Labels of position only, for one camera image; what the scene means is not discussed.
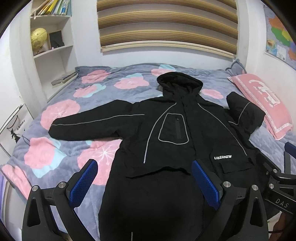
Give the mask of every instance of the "poster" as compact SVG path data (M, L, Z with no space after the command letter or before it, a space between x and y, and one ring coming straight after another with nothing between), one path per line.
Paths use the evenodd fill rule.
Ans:
M32 120L33 118L26 105L21 105L11 114L6 123L2 126L0 129L0 147L8 156L12 155L18 140L20 138L25 138L22 134L29 127Z
M275 13L266 6L264 12L267 27L266 53L284 61L296 70L295 43Z

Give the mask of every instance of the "white wall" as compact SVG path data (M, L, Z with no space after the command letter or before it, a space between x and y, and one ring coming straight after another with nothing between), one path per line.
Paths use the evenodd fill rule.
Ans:
M123 67L140 63L166 63L202 69L225 69L232 59L203 51L169 47L141 47L101 53L97 0L72 0L72 30L78 65Z
M12 69L9 49L10 27L0 39L0 127L23 101Z
M236 0L238 17L237 58L246 66L249 50L249 14L246 0Z
M296 70L265 53L266 20L263 3L260 0L238 1L245 1L249 16L249 33L245 34L246 38L249 35L246 71L259 76L275 92L286 105L294 123L296 123Z

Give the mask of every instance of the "chest pocket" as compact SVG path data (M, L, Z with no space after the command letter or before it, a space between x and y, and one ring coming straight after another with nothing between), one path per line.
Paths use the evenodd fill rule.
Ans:
M188 143L189 138L183 115L167 113L161 125L158 140L175 145Z
M254 167L254 164L244 154L240 146L231 143L214 145L210 159L214 165L219 165L222 168L224 174L244 171Z

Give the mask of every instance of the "striped blind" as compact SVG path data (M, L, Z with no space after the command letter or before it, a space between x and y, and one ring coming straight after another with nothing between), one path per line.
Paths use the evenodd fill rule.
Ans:
M98 0L102 51L140 46L185 47L233 58L234 0Z

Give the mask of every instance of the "pink flower pattern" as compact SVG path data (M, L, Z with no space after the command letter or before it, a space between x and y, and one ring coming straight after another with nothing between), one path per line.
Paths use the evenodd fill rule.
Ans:
M79 88L78 90L75 91L73 96L75 98L84 97L88 94L95 92L96 90L97 90L97 87L95 85L91 85L86 88Z
M13 167L9 164L4 165L2 171L16 185L24 197L28 199L31 185L26 177L26 173L18 166Z
M49 130L53 121L57 118L77 114L80 105L74 100L64 100L56 104L50 105L43 111L40 124L46 130Z
M175 70L173 70L173 69L152 69L151 70L151 73L154 76L160 76L160 75L168 73L168 72L175 72Z
M29 150L24 156L25 164L35 169L49 166L54 158L55 148L46 137L31 138Z
M100 141L89 141L89 143L91 143L90 148L84 150L77 158L78 166L81 169L89 159L96 160L99 168L93 184L106 185L115 152L119 148L121 139L110 140L110 138L106 138Z
M96 70L91 73L89 73L87 76L83 76L82 83L96 83L96 82L102 82L109 74L109 72L105 70Z
M223 95L219 91L212 90L212 89L203 89L202 93L204 95L210 96L214 99L223 99L224 98Z
M114 86L118 89L128 90L137 88L139 86L149 86L149 82L144 80L142 74L135 73L133 75L128 75L127 77L120 79L120 81L117 82Z

